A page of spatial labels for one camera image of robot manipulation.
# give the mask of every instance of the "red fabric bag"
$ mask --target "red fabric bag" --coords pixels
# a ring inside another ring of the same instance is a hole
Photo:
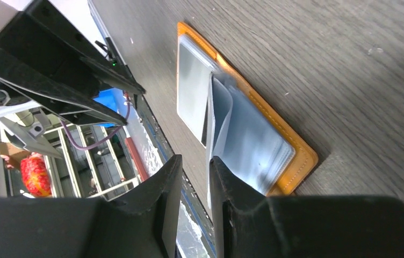
[[[47,197],[52,194],[50,178],[41,154],[33,153],[22,159],[20,171],[23,184],[30,194],[35,197]]]

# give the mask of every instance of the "blue object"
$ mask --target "blue object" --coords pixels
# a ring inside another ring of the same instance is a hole
[[[108,107],[109,109],[120,113],[120,115],[125,116],[127,111],[127,106],[124,105],[126,101],[123,98],[123,91],[112,88],[108,90],[103,90],[99,92],[99,96],[93,99],[94,101],[103,104],[104,106]],[[100,126],[104,127],[112,127],[113,124],[99,124]]]

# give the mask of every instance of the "wooden table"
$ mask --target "wooden table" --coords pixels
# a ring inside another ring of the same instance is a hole
[[[205,152],[176,113],[176,24],[212,43],[317,151],[297,194],[404,200],[404,1],[94,0],[206,205]]]

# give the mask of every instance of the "orange leather cover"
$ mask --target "orange leather cover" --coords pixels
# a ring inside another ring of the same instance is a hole
[[[289,195],[292,193],[317,164],[318,155],[316,152],[199,33],[189,25],[180,22],[177,24],[177,34],[178,37],[182,34],[190,36],[225,72],[232,75],[237,80],[238,88],[249,97],[251,102],[264,114],[264,117],[295,148],[295,157],[267,195]]]

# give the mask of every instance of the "cable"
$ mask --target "cable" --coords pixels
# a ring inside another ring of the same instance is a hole
[[[109,59],[113,59],[112,52],[110,52],[109,48],[105,44],[103,44],[103,43],[101,43],[101,42],[99,42],[97,40],[95,41],[95,44],[98,45],[98,47],[102,48],[102,50],[105,51],[106,55],[105,55],[104,58],[109,56]]]
[[[125,119],[126,119],[126,121],[127,121],[128,118],[129,118],[129,112],[131,111],[131,102],[129,101],[129,95],[128,95],[128,93],[125,93],[125,95],[126,95],[126,102],[128,103],[128,111],[126,112],[126,116],[125,116]],[[101,145],[102,143],[106,142],[108,139],[112,138],[112,137],[113,137],[116,133],[118,133],[118,132],[120,131],[120,129],[121,129],[121,126],[119,126],[118,128],[116,128],[115,130],[113,130],[109,135],[107,135],[104,139],[100,140],[99,142],[96,142],[96,143],[94,143],[94,144],[92,144],[92,145],[90,145],[90,146],[83,147],[83,146],[78,145],[78,144],[75,142],[73,136],[72,136],[71,133],[69,132],[69,129],[68,129],[68,127],[66,126],[66,124],[63,122],[63,120],[60,119],[60,123],[61,123],[61,125],[63,126],[64,131],[66,132],[66,135],[67,135],[69,141],[71,142],[71,144],[73,145],[73,147],[76,148],[76,149],[78,149],[78,150],[80,150],[80,151],[87,151],[87,150],[90,150],[90,149],[93,149],[93,148],[98,147],[98,146]]]

